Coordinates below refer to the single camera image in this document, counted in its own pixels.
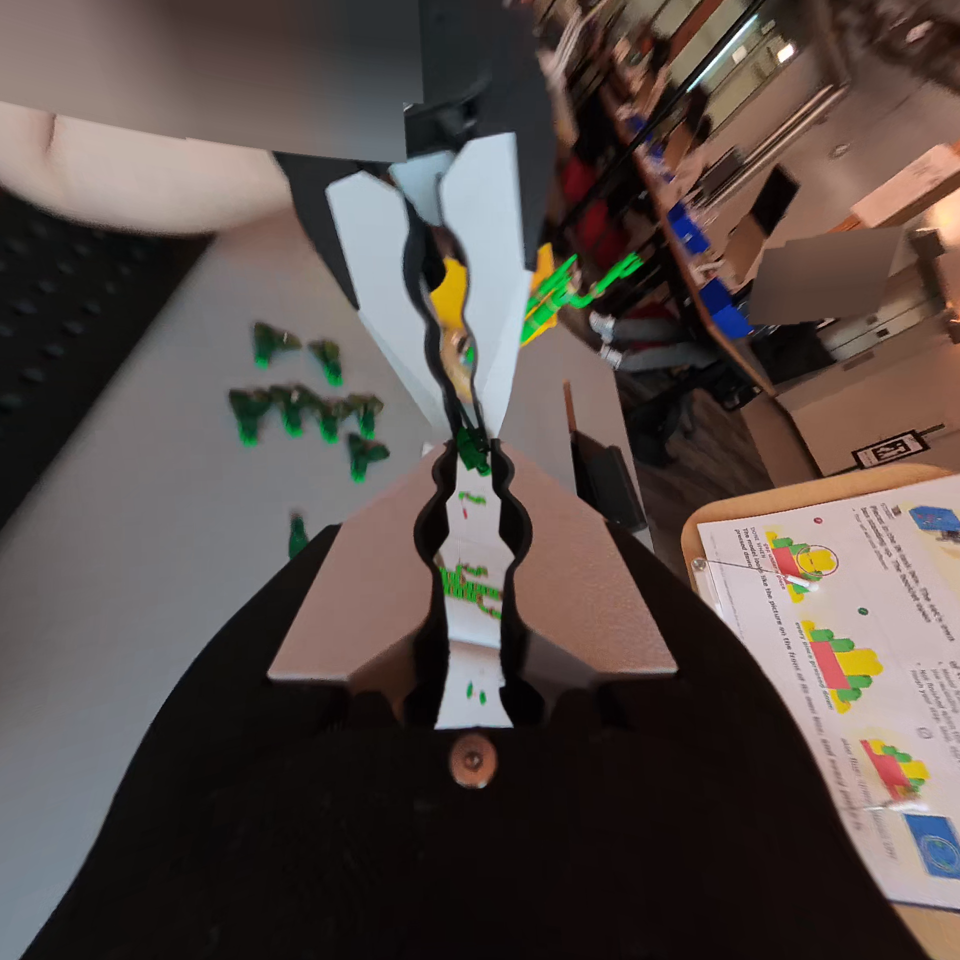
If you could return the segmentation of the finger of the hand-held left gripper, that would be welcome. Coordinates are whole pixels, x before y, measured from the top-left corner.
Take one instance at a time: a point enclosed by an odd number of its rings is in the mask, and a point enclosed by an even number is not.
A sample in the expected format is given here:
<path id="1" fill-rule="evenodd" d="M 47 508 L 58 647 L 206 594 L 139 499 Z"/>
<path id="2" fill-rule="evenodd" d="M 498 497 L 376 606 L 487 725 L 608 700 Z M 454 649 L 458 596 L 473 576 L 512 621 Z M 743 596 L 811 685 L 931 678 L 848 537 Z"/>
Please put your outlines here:
<path id="1" fill-rule="evenodd" d="M 367 172 L 332 183 L 326 198 L 357 312 L 433 438 L 451 441 L 459 424 L 440 355 L 441 328 L 423 276 L 426 226 L 402 194 Z"/>
<path id="2" fill-rule="evenodd" d="M 525 266 L 517 137 L 469 141 L 438 186 L 443 225 L 465 256 L 462 318 L 474 342 L 472 396 L 486 436 L 500 436 L 522 342 L 532 272 Z"/>

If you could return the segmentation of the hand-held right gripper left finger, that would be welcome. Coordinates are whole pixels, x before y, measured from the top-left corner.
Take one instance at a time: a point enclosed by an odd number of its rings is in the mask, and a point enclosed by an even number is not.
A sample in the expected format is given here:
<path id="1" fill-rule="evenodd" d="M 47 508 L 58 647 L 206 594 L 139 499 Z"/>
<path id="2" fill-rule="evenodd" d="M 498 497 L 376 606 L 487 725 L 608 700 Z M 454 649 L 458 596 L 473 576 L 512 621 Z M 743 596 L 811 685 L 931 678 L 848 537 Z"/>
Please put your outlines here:
<path id="1" fill-rule="evenodd" d="M 397 719 L 437 728 L 450 671 L 441 547 L 453 443 L 343 522 L 268 669 L 274 683 L 382 694 Z"/>

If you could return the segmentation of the black electronic box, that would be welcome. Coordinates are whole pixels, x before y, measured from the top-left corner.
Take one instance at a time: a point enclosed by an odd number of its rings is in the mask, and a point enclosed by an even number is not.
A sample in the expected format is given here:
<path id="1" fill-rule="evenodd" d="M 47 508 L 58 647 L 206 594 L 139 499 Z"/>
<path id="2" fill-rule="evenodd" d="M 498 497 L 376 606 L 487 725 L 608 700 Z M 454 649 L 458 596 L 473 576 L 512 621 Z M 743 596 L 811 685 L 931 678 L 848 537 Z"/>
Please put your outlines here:
<path id="1" fill-rule="evenodd" d="M 630 534 L 645 531 L 646 515 L 619 447 L 578 430 L 570 433 L 570 447 L 578 497 Z"/>

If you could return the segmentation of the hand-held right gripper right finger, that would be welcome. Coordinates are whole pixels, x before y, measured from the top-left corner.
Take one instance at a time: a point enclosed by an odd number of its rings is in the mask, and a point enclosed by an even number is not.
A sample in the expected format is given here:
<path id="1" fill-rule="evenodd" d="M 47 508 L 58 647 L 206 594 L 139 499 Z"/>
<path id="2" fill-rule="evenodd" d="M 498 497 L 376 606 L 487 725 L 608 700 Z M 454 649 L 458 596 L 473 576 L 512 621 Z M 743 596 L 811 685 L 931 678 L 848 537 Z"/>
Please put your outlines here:
<path id="1" fill-rule="evenodd" d="M 610 526 L 576 492 L 496 440 L 499 533 L 510 549 L 499 695 L 515 727 L 546 721 L 570 691 L 672 678 L 678 664 Z"/>

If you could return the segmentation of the lego bamboo model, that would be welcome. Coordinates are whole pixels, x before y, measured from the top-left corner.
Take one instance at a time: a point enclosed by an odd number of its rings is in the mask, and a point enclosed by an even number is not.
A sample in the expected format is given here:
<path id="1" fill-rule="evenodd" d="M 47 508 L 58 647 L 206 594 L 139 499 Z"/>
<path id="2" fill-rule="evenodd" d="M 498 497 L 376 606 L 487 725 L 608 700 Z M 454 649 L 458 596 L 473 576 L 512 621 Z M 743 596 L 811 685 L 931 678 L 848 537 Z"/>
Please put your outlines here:
<path id="1" fill-rule="evenodd" d="M 537 293 L 541 296 L 545 295 L 545 300 L 541 302 L 539 308 L 534 308 L 532 319 L 538 319 L 544 314 L 548 315 L 555 308 L 558 309 L 559 314 L 563 308 L 568 306 L 576 309 L 591 306 L 595 301 L 603 298 L 615 283 L 638 272 L 643 264 L 642 258 L 635 252 L 630 252 L 627 256 L 615 262 L 600 279 L 589 285 L 584 285 L 578 266 L 578 258 L 576 255 L 572 255 L 558 267 L 555 267 L 554 273 L 539 287 Z M 471 375 L 474 371 L 474 339 L 466 330 L 463 317 L 462 322 L 463 329 L 461 331 L 445 331 L 438 323 L 441 330 L 440 359 L 457 395 L 463 400 L 468 400 L 472 396 Z"/>

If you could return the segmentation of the black white marker tag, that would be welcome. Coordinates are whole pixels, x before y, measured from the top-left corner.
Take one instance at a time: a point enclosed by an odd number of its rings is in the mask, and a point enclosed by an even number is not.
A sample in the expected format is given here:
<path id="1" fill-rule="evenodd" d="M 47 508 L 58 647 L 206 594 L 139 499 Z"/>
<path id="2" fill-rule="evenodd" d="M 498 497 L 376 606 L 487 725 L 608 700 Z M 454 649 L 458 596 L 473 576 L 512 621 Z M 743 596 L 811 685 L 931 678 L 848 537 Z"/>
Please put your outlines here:
<path id="1" fill-rule="evenodd" d="M 908 430 L 854 450 L 851 457 L 856 467 L 865 471 L 899 462 L 929 450 L 930 445 L 923 433 Z"/>

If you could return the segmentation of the yellow plastic bin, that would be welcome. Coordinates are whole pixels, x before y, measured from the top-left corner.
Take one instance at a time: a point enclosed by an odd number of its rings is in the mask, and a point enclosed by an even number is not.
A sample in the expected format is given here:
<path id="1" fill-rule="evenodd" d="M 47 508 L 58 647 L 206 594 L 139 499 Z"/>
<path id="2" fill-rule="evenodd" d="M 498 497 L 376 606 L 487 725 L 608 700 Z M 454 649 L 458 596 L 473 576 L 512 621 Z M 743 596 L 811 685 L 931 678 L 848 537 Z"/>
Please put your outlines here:
<path id="1" fill-rule="evenodd" d="M 431 303 L 439 326 L 444 331 L 461 331 L 464 328 L 462 309 L 467 292 L 467 269 L 458 260 L 452 257 L 443 259 L 445 276 L 438 288 L 430 294 Z M 529 290 L 530 298 L 527 303 L 527 312 L 521 332 L 521 346 L 525 347 L 535 339 L 558 325 L 558 309 L 553 309 L 548 315 L 532 318 L 535 308 L 540 308 L 546 295 L 540 295 L 541 286 L 555 272 L 553 248 L 550 243 L 539 247 L 536 256 L 536 267 L 531 279 Z"/>

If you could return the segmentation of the small green lego piece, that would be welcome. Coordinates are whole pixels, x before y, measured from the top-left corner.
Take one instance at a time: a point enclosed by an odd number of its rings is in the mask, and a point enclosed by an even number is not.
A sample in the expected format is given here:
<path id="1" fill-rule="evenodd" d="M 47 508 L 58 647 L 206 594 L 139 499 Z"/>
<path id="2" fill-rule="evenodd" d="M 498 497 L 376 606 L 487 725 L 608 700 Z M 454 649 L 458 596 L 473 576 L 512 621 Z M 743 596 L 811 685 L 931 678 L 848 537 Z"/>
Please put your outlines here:
<path id="1" fill-rule="evenodd" d="M 473 472 L 480 477 L 491 476 L 490 445 L 481 429 L 462 425 L 455 442 L 460 461 L 467 472 Z"/>

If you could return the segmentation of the group of lego leaf clusters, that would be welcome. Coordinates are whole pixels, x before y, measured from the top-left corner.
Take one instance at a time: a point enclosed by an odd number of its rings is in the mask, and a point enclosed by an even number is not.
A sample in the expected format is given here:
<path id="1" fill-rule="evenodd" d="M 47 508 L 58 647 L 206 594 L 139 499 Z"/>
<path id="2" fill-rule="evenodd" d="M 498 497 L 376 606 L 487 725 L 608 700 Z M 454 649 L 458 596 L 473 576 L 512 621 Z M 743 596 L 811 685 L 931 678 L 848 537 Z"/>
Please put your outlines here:
<path id="1" fill-rule="evenodd" d="M 289 354 L 305 352 L 318 366 L 325 385 L 345 386 L 341 346 L 330 338 L 303 341 L 290 330 L 257 320 L 250 332 L 253 366 L 267 371 Z M 345 443 L 350 476 L 354 483 L 366 482 L 370 467 L 391 457 L 387 444 L 378 438 L 378 423 L 384 403 L 371 392 L 322 394 L 304 382 L 231 388 L 225 394 L 241 445 L 248 449 L 260 443 L 263 426 L 271 415 L 279 419 L 291 438 L 302 437 L 312 423 L 329 445 Z"/>

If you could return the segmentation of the person's left forearm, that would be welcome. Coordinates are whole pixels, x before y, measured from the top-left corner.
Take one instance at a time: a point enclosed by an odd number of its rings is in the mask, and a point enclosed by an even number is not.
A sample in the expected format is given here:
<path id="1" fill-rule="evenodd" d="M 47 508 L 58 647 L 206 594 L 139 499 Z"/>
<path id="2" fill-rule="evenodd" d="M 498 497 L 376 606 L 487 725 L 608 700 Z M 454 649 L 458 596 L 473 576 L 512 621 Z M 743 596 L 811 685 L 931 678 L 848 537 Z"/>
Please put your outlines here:
<path id="1" fill-rule="evenodd" d="M 62 219 L 134 234 L 215 234 L 293 207 L 268 150 L 176 138 L 1 103 L 2 191 Z"/>

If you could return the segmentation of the blue plastic bin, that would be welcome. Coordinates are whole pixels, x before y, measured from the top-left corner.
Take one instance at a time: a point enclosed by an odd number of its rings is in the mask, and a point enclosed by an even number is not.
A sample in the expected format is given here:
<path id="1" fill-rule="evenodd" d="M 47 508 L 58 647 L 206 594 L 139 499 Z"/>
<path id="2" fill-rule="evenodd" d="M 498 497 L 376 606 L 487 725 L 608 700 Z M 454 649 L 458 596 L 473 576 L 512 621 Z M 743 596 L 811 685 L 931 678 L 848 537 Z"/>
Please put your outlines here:
<path id="1" fill-rule="evenodd" d="M 752 327 L 735 305 L 732 296 L 719 278 L 711 279 L 700 289 L 700 299 L 715 326 L 731 340 L 750 336 Z"/>
<path id="2" fill-rule="evenodd" d="M 699 222 L 687 205 L 679 200 L 666 212 L 667 222 L 678 242 L 691 256 L 699 256 L 711 248 L 711 241 L 703 233 Z"/>

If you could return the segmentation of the lego instruction booklet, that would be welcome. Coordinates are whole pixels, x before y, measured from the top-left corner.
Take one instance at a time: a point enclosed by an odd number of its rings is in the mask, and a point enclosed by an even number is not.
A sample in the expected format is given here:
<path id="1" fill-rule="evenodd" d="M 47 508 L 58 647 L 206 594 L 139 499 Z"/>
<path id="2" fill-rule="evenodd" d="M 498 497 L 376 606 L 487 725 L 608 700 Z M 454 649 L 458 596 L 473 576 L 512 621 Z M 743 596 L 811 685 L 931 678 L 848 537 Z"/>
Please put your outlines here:
<path id="1" fill-rule="evenodd" d="M 514 555 L 499 533 L 501 500 L 492 474 L 454 457 L 446 500 L 448 535 L 435 557 L 448 637 L 448 666 L 436 730 L 510 729 L 501 700 L 505 580 Z"/>

